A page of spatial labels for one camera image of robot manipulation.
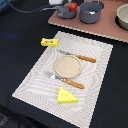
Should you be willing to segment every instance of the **table surface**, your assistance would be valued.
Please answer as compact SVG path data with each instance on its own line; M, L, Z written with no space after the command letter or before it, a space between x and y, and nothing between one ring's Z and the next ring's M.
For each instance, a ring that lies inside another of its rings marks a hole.
M73 1L78 5L83 2ZM22 10L32 10L46 4L47 0L17 0L13 3ZM62 31L113 45L90 128L128 128L128 44L50 25L48 19L54 11L22 14L7 7L0 12L0 104L51 128L76 128L12 97L46 49L41 46L41 39L54 38L58 31Z

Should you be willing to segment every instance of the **plate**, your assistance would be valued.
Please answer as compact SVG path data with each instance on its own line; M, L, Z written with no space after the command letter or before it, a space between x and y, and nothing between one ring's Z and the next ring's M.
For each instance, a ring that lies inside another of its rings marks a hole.
M82 71L80 60L73 55L65 55L55 63L55 72L62 78L73 78Z

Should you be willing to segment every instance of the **white placemat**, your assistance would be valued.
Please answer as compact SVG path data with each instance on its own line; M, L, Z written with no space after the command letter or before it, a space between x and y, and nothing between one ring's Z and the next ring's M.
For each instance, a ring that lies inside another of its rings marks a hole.
M112 45L60 31L56 34L55 39L59 39L59 46L57 48L48 47L44 51L12 96L80 128L88 128L112 51ZM81 60L83 67L81 74L71 79L83 84L84 89L78 89L45 76L44 71L55 73L55 61L64 56L56 49L97 60L96 63ZM79 102L77 104L59 104L57 97L60 86L76 96Z

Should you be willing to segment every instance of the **knife handle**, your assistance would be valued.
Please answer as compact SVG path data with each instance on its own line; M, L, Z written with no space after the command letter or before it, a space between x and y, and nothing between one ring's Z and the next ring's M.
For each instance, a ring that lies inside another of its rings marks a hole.
M64 78L62 81L69 84L69 85L75 86L77 88L84 89L84 86L82 84L76 83L76 82L68 80L66 78Z
M89 58L89 57L85 57L85 56L81 56L81 55L77 55L77 57L79 59L82 59L82 60L86 60L86 61L90 61L92 63L95 63L96 62L96 59L92 59L92 58Z

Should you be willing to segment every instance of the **yellow block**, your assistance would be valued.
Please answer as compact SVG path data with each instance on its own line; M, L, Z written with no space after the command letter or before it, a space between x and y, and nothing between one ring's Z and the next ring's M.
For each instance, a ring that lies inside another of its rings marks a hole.
M41 41L42 46L58 46L58 39L45 39L43 38Z
M63 87L60 87L58 103L78 103L78 99Z

